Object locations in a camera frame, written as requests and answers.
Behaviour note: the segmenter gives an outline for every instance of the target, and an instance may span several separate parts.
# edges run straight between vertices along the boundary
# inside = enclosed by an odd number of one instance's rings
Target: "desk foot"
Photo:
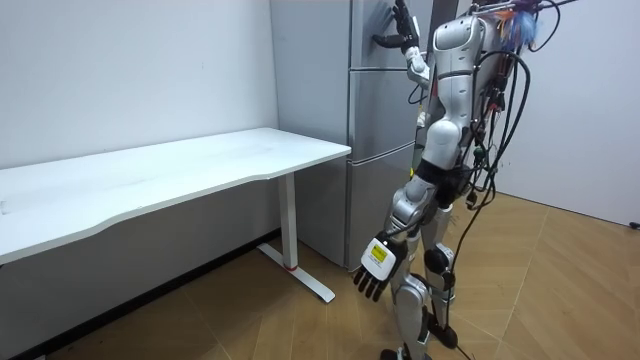
[[[258,249],[265,253],[268,257],[273,259],[273,261],[277,262],[280,266],[282,266],[285,270],[287,270],[291,275],[295,276],[296,279],[300,280],[303,284],[305,284],[311,291],[316,293],[319,298],[321,298],[325,303],[331,302],[336,297],[336,294],[333,291],[329,290],[328,287],[324,286],[320,281],[316,280],[313,276],[309,275],[306,271],[302,270],[299,266],[295,268],[295,270],[288,270],[284,264],[282,263],[282,254],[280,254],[276,249],[272,248],[268,244],[262,244],[258,246]]]

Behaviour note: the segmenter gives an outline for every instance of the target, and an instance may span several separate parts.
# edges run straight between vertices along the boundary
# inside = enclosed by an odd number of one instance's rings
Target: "humanoid robot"
[[[557,9],[556,3],[550,3]],[[378,301],[391,283],[394,312],[404,346],[384,350],[383,360],[431,359],[427,355],[430,335],[451,349],[458,346],[448,318],[449,305],[455,298],[456,255],[443,245],[443,237],[456,199],[467,196],[467,207],[476,210],[475,220],[481,207],[487,204],[487,196],[492,192],[495,196],[492,179],[497,160],[513,132],[507,135],[509,124],[505,124],[493,164],[489,163],[491,148],[484,145],[485,136],[494,135],[495,115],[505,109],[504,91],[512,74],[515,82],[519,64],[526,73],[527,83],[512,123],[513,130],[517,126],[530,83],[529,69],[518,55],[525,46],[531,49],[535,33],[529,31],[532,34],[527,35],[517,16],[524,14],[529,20],[534,16],[537,19],[537,12],[542,8],[545,6],[539,0],[474,4],[465,15],[435,31],[431,54],[435,64],[431,64],[431,69],[420,53],[417,22],[410,16],[404,0],[396,0],[393,8],[398,34],[373,37],[380,46],[400,48],[407,59],[409,79],[431,94],[421,162],[411,180],[393,196],[384,230],[365,250],[362,266],[354,277],[354,284],[373,301]],[[506,41],[505,26],[511,26],[513,32],[510,35],[513,38]],[[442,109],[444,115],[436,119]],[[470,151],[474,144],[476,149]],[[473,167],[466,165],[471,153]],[[470,178],[480,170],[487,171],[485,186],[479,190],[486,195],[476,204],[478,188]],[[409,270],[420,239],[425,249],[426,278]]]

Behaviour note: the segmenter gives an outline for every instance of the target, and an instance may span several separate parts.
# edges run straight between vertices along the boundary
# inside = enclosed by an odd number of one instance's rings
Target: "desk top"
[[[0,264],[350,152],[348,146],[260,128],[0,170]]]

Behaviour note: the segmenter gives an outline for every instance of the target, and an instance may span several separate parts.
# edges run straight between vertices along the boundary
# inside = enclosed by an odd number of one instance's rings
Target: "herringbone floor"
[[[469,218],[454,210],[449,246]],[[640,359],[640,232],[499,196],[462,251],[452,324],[476,359]],[[253,251],[50,358],[374,360],[401,343],[388,291],[374,304],[312,250],[300,258],[329,305]],[[462,359],[436,342],[429,354]]]

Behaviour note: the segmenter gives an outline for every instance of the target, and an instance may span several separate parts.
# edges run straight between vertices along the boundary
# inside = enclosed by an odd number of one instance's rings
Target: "gray refrigerator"
[[[457,1],[445,1],[440,23],[455,16]],[[426,41],[432,10],[443,10],[432,0],[406,2]],[[382,229],[412,162],[418,107],[407,97],[415,84],[400,50],[371,40],[395,33],[387,4],[271,0],[280,129],[352,148],[346,159],[296,173],[298,238],[349,270]]]

